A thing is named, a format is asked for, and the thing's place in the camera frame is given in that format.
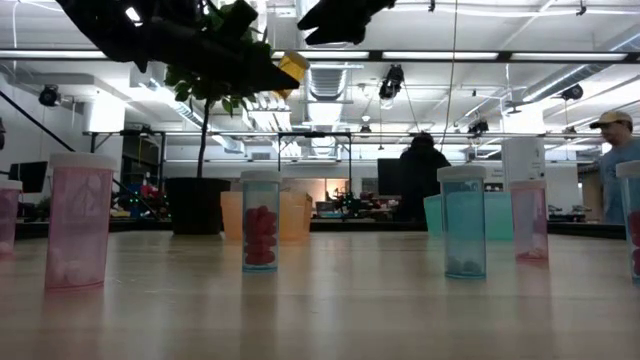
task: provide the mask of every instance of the fluorescent light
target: fluorescent light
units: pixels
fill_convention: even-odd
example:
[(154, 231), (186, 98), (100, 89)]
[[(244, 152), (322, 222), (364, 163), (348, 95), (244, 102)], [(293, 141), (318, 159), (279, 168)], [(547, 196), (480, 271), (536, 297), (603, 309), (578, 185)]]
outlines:
[(0, 50), (0, 59), (108, 60), (100, 50)]
[(369, 58), (368, 51), (299, 51), (303, 57), (309, 60), (322, 60), (322, 59), (367, 59)]
[(219, 134), (223, 136), (248, 136), (248, 137), (278, 135), (278, 133), (275, 133), (275, 132), (236, 132), (236, 131), (220, 131)]
[(511, 55), (511, 60), (530, 61), (619, 61), (627, 57), (621, 53), (515, 53)]
[[(455, 52), (456, 60), (495, 60), (497, 52)], [(385, 51), (383, 59), (388, 60), (453, 60), (452, 51)]]
[(127, 14), (129, 19), (131, 19), (131, 21), (133, 22), (140, 22), (142, 20), (140, 19), (140, 15), (138, 15), (138, 13), (136, 12), (136, 9), (132, 7), (128, 8), (124, 13)]

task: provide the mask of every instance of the black hoodie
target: black hoodie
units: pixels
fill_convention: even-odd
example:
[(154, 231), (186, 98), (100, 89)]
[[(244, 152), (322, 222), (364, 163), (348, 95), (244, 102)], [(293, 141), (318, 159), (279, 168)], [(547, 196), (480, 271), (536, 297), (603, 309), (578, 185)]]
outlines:
[(413, 145), (400, 156), (402, 173), (402, 204), (405, 211), (424, 216), (425, 197), (440, 194), (438, 169), (451, 166), (449, 161), (430, 145)]

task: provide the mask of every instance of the potted plant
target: potted plant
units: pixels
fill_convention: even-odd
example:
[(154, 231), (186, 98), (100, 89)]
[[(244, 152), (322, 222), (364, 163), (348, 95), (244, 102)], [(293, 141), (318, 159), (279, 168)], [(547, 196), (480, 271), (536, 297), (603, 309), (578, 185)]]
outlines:
[[(247, 76), (256, 78), (262, 76), (262, 73), (268, 72), (256, 72), (256, 68), (261, 66), (275, 68), (271, 62), (271, 47), (265, 42), (266, 36), (263, 36), (262, 41), (254, 40), (253, 33), (257, 31), (248, 27), (257, 17), (255, 10), (242, 0), (222, 6), (220, 9), (217, 9), (210, 1), (207, 2), (207, 6), (209, 12), (202, 14), (199, 22), (202, 33), (215, 37), (219, 42), (226, 40), (227, 44), (230, 41), (229, 38), (224, 38), (224, 34), (240, 34), (238, 38), (232, 40), (237, 42), (236, 48), (244, 48), (243, 54), (246, 60), (242, 64), (249, 69), (243, 70), (242, 64), (233, 69), (220, 69), (222, 72), (236, 71), (241, 74), (238, 81), (220, 81), (217, 80), (220, 77), (211, 75), (215, 72), (198, 73), (176, 65), (167, 67), (164, 82), (167, 86), (174, 87), (176, 101), (189, 101), (190, 104), (193, 100), (204, 101), (196, 177), (172, 178), (167, 181), (169, 208), (176, 234), (218, 234), (221, 230), (220, 193), (228, 191), (230, 183), (225, 180), (203, 177), (208, 125), (213, 106), (220, 102), (224, 110), (233, 116), (234, 109), (244, 106), (243, 99), (255, 102), (254, 93), (267, 90), (270, 86), (273, 87), (271, 90), (276, 90), (281, 86), (281, 84), (269, 79), (261, 78), (253, 82), (246, 79)], [(277, 68), (266, 69), (279, 71)]]

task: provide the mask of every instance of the yellow object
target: yellow object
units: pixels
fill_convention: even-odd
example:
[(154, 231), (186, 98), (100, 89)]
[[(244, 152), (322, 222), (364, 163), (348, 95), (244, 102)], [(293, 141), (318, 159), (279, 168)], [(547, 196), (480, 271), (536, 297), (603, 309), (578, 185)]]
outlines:
[[(280, 59), (280, 64), (278, 64), (278, 68), (280, 70), (284, 71), (298, 82), (302, 82), (304, 74), (309, 67), (309, 61), (295, 51), (287, 51), (282, 59)], [(284, 100), (287, 100), (292, 91), (293, 90), (278, 90), (274, 92)]]
[[(309, 238), (313, 199), (306, 193), (280, 193), (280, 241)], [(223, 192), (220, 198), (227, 240), (242, 241), (242, 192)]]

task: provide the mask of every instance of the person in black hoodie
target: person in black hoodie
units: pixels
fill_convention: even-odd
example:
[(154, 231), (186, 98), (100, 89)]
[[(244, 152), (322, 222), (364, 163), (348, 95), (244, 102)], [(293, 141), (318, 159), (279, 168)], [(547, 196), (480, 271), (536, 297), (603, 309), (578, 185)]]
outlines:
[(441, 152), (435, 149), (433, 137), (420, 133), (411, 147), (400, 156), (402, 200), (398, 218), (403, 221), (425, 222), (424, 198), (440, 194), (438, 169), (451, 166)]

